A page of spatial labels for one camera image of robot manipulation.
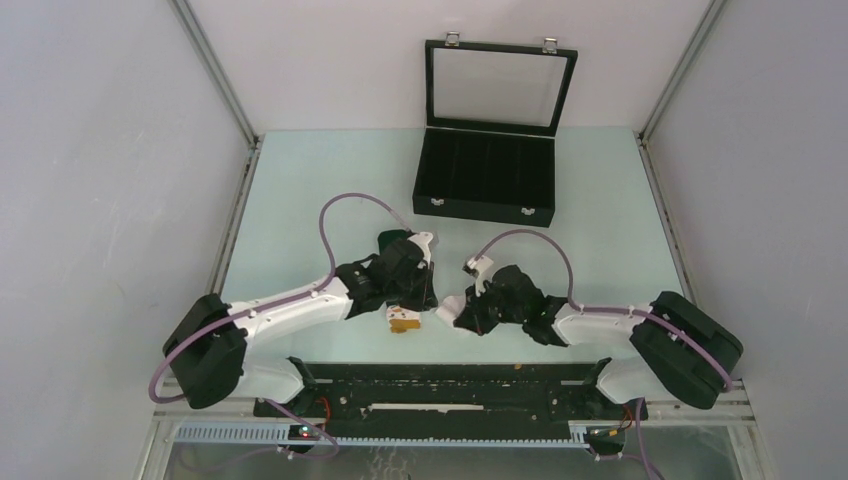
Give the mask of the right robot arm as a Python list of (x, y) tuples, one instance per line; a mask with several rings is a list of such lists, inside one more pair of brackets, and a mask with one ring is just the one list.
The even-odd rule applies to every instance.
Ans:
[(581, 306), (544, 294), (516, 265), (445, 298), (436, 313), (478, 336), (516, 324), (543, 346), (613, 348), (615, 355), (593, 366), (581, 392), (583, 408), (596, 418), (659, 394), (709, 410), (744, 352), (735, 335), (676, 292), (663, 291), (644, 306)]

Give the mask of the white sock with black stripes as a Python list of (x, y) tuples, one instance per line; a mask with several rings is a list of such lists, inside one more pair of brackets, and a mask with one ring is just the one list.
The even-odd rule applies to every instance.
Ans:
[(464, 295), (446, 296), (435, 310), (435, 315), (448, 327), (456, 329), (455, 321), (466, 307)]

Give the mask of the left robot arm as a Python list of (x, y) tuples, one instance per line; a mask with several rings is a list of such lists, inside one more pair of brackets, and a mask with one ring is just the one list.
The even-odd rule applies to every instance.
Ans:
[(316, 403), (306, 367), (273, 358), (285, 338), (307, 328), (402, 306), (434, 308), (431, 232), (398, 231), (397, 239), (364, 260), (339, 265), (326, 280), (299, 290), (226, 303), (212, 293), (194, 302), (163, 346), (181, 399), (195, 409), (227, 398), (267, 398), (292, 416)]

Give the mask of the black display case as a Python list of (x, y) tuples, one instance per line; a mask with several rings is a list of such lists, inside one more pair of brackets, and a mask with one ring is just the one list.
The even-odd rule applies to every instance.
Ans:
[(418, 215), (548, 227), (556, 134), (579, 54), (472, 42), (424, 43), (426, 128), (411, 194)]

